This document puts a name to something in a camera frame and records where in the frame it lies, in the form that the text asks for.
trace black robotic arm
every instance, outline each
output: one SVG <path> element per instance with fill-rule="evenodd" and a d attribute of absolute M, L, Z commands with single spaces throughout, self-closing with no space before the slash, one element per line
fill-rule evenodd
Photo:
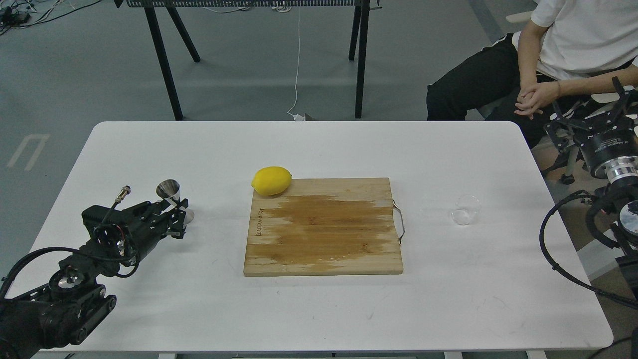
<path fill-rule="evenodd" d="M 80 344 L 114 309 L 96 277 L 130 277 L 141 260 L 167 236 L 183 238 L 193 218 L 179 184 L 168 179 L 156 189 L 162 200 L 142 202 L 122 211 L 115 207 L 130 193 L 123 187 L 110 208 L 91 206 L 82 212 L 89 240 L 79 249 L 50 247 L 23 257 L 0 287 L 0 358 L 26 359 L 40 349 Z M 49 282 L 15 298 L 6 294 L 18 272 L 33 259 L 56 251 L 71 252 L 59 262 Z M 126 274 L 121 266 L 133 267 Z"/>

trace clasped hands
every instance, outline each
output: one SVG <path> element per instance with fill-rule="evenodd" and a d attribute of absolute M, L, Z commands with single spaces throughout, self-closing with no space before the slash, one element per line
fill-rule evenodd
<path fill-rule="evenodd" d="M 521 86 L 521 92 L 519 92 L 516 99 L 518 110 L 514 111 L 514 113 L 534 119 L 534 114 L 543 113 L 543 107 L 561 96 L 560 92 L 558 81 Z"/>

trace office chair wheel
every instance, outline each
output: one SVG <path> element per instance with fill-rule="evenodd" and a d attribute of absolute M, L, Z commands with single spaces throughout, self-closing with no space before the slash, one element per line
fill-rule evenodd
<path fill-rule="evenodd" d="M 574 175 L 571 174 L 569 176 L 566 176 L 564 173 L 562 176 L 560 176 L 560 183 L 564 184 L 564 185 L 571 185 L 572 183 L 574 183 L 575 179 L 574 179 Z"/>

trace clear glass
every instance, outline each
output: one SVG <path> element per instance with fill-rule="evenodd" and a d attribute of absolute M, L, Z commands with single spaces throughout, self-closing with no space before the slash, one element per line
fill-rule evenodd
<path fill-rule="evenodd" d="M 474 221 L 480 211 L 480 201 L 471 194 L 464 194 L 456 201 L 456 207 L 450 212 L 454 223 L 468 225 Z"/>

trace metal jigger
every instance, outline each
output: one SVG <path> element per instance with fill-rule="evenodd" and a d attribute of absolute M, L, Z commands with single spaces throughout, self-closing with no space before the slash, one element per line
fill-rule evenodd
<path fill-rule="evenodd" d="M 155 193 L 174 207 L 177 207 L 180 203 L 179 183 L 174 179 L 162 181 L 155 189 Z M 194 219 L 195 212 L 183 207 L 180 207 L 180 210 L 186 212 L 186 218 L 184 219 L 184 226 L 186 226 Z"/>

